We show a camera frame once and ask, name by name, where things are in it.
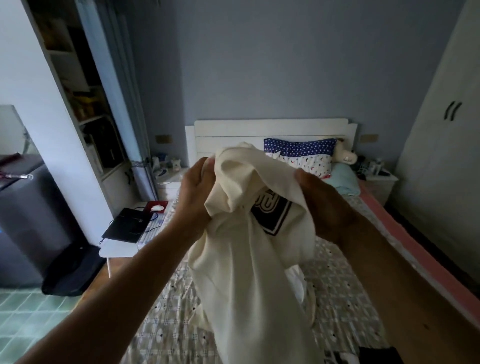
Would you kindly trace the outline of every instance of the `headboard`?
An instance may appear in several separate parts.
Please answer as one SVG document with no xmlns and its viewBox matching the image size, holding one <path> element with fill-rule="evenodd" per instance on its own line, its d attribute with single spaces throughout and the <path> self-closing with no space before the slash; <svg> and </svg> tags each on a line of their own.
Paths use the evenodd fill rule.
<svg viewBox="0 0 480 364">
<path fill-rule="evenodd" d="M 189 166 L 219 148 L 240 142 L 263 150 L 264 138 L 268 137 L 290 142 L 344 138 L 345 149 L 351 150 L 356 131 L 357 124 L 348 119 L 197 120 L 195 125 L 185 126 Z"/>
</svg>

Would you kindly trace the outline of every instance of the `wall socket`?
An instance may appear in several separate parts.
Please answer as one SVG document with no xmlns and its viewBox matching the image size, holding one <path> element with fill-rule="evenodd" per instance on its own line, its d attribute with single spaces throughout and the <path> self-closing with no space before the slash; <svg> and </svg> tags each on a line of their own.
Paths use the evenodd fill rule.
<svg viewBox="0 0 480 364">
<path fill-rule="evenodd" d="M 375 143 L 378 140 L 378 134 L 360 135 L 360 143 Z"/>
<path fill-rule="evenodd" d="M 157 144 L 171 144 L 173 142 L 173 138 L 171 134 L 155 135 L 155 141 Z"/>
</svg>

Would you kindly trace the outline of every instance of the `bedsheet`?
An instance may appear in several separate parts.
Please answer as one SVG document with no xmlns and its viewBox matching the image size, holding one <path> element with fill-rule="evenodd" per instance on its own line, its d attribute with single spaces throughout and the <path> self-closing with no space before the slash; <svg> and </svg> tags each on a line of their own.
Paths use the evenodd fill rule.
<svg viewBox="0 0 480 364">
<path fill-rule="evenodd" d="M 359 197 L 345 199 L 391 244 L 400 245 Z M 165 224 L 175 212 L 176 203 L 165 217 Z M 389 347 L 375 308 L 336 245 L 317 238 L 314 260 L 300 267 L 315 289 L 317 307 L 312 332 L 322 349 L 356 353 L 359 346 Z M 213 333 L 188 325 L 199 303 L 184 258 L 140 325 L 122 363 L 221 363 Z"/>
</svg>

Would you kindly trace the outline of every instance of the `blue-gray wall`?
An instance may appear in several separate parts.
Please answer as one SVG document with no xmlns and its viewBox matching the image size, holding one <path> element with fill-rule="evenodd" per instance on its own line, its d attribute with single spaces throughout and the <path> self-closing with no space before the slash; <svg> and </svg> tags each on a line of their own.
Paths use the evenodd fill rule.
<svg viewBox="0 0 480 364">
<path fill-rule="evenodd" d="M 394 164 L 463 0 L 154 3 L 127 14 L 153 151 L 185 160 L 197 119 L 345 117 Z"/>
</svg>

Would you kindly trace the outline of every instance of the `white mouse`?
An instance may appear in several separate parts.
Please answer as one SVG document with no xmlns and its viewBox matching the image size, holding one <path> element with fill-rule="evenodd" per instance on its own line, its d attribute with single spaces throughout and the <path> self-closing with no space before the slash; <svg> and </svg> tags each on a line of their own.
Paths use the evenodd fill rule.
<svg viewBox="0 0 480 364">
<path fill-rule="evenodd" d="M 162 205 L 155 205 L 150 209 L 151 212 L 163 211 L 163 210 L 165 210 L 165 208 Z"/>
</svg>

